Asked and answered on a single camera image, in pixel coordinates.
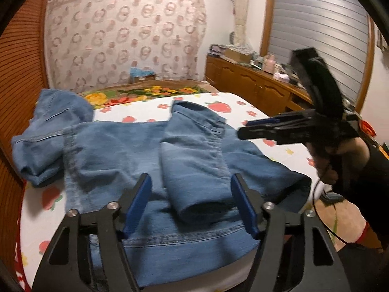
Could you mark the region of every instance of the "window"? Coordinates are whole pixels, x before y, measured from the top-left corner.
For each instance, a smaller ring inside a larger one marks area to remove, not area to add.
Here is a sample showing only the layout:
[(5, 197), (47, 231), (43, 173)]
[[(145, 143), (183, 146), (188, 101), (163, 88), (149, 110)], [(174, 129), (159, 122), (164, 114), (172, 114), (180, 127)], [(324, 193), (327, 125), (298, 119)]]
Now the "window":
[(368, 14), (357, 0), (274, 0), (268, 53), (315, 47), (343, 95), (356, 102), (368, 56)]

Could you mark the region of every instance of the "wooden cabinet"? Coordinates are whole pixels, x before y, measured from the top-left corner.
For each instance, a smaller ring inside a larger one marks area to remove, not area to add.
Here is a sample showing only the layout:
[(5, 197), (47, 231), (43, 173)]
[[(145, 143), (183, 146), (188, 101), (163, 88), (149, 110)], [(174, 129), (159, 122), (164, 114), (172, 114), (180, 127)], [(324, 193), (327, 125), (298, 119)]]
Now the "wooden cabinet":
[(258, 79), (254, 73), (239, 70), (236, 83), (239, 85), (238, 90), (233, 93), (252, 105), (258, 106), (263, 92), (263, 81)]
[(220, 66), (213, 57), (208, 57), (207, 66), (205, 67), (205, 79), (217, 88), (220, 76)]
[(221, 92), (231, 92), (234, 93), (234, 90), (237, 86), (235, 71), (237, 69), (236, 65), (229, 63), (228, 61), (223, 60), (224, 62), (220, 65), (220, 77), (219, 77), (219, 87)]
[(312, 107), (308, 94), (272, 75), (226, 60), (207, 58), (206, 80), (221, 92), (239, 95), (268, 116)]
[(266, 111), (269, 116), (283, 113), (289, 95), (290, 92), (287, 89), (281, 88), (276, 83), (265, 81), (257, 108)]

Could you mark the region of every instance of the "shirt sleeve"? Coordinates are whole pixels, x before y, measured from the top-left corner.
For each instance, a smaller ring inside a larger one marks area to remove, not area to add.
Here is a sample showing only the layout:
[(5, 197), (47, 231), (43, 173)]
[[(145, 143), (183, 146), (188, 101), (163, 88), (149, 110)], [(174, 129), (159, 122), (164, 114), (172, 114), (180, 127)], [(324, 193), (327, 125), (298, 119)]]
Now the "shirt sleeve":
[(370, 159), (356, 181), (348, 190), (335, 184), (333, 190), (354, 203), (377, 233), (382, 244), (389, 243), (389, 161), (374, 146), (366, 143)]

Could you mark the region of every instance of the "denim shirt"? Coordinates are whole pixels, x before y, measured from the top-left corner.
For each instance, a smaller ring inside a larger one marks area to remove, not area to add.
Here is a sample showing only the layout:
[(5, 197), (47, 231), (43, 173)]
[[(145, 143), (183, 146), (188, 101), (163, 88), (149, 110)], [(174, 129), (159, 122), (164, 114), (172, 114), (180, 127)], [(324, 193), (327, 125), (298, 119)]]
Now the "denim shirt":
[[(123, 241), (141, 287), (207, 273), (256, 248), (234, 205), (231, 174), (240, 172), (265, 201), (293, 212), (310, 191), (309, 177), (271, 161), (253, 143), (240, 141), (222, 117), (190, 102), (175, 101), (169, 121), (80, 123), (64, 128), (61, 138), (67, 209), (99, 210), (143, 172), (151, 176), (152, 195), (139, 226)], [(45, 145), (39, 148), (33, 152), (44, 158)], [(96, 236), (91, 253), (103, 283)]]
[(70, 91), (44, 89), (34, 116), (22, 135), (11, 140), (12, 157), (21, 176), (46, 186), (63, 175), (63, 129), (93, 120), (93, 107)]

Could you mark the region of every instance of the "cabinet door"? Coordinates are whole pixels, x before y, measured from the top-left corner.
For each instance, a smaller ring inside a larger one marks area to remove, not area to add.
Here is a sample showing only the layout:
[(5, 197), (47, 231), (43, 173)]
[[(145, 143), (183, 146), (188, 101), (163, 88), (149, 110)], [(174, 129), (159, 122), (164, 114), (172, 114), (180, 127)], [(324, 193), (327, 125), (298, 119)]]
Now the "cabinet door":
[(235, 70), (236, 66), (228, 61), (221, 64), (219, 88), (217, 88), (220, 92), (234, 93), (236, 86), (239, 85), (239, 80), (236, 78)]
[(207, 57), (207, 65), (205, 67), (205, 79), (215, 88), (219, 86), (220, 63), (213, 57)]
[(261, 81), (255, 74), (241, 71), (239, 75), (239, 82), (239, 87), (235, 94), (239, 95), (250, 104), (257, 106), (258, 94), (262, 88)]
[(271, 81), (264, 81), (259, 98), (258, 109), (268, 116), (275, 116), (285, 111), (290, 92)]

